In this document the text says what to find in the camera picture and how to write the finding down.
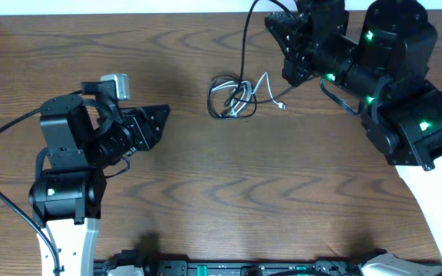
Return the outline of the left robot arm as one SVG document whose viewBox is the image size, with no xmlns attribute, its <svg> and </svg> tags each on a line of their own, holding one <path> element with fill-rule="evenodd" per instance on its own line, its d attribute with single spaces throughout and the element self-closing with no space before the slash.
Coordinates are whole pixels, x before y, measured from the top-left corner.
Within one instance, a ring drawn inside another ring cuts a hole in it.
<svg viewBox="0 0 442 276">
<path fill-rule="evenodd" d="M 170 114 L 166 104 L 120 108 L 104 95 L 53 98 L 41 106 L 41 130 L 50 168 L 36 166 L 29 191 L 43 275 L 91 275 L 101 227 L 104 170 L 160 141 Z"/>
</svg>

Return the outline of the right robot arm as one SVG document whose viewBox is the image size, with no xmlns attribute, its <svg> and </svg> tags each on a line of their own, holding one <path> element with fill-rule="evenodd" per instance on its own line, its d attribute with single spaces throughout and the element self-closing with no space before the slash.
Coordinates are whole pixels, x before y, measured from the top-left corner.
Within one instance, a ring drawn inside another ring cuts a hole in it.
<svg viewBox="0 0 442 276">
<path fill-rule="evenodd" d="M 367 138 L 412 192 L 442 259 L 442 91 L 427 79 L 437 41 L 427 10 L 417 1 L 374 1 L 353 41 L 343 1 L 299 1 L 296 7 L 265 19 L 285 57 L 282 76 L 293 87 L 318 77 L 358 100 L 349 113 L 361 118 Z M 360 272 L 442 274 L 442 266 L 385 253 Z"/>
</svg>

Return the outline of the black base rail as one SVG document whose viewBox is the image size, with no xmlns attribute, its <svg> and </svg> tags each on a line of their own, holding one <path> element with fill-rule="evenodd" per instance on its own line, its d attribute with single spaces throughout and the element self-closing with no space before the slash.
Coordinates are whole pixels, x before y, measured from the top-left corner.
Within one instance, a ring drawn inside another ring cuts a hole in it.
<svg viewBox="0 0 442 276">
<path fill-rule="evenodd" d="M 93 275 L 250 276 L 250 275 L 442 275 L 442 264 L 412 262 L 376 249 L 355 260 L 201 261 L 181 255 L 145 255 L 124 250 L 95 261 Z"/>
</svg>

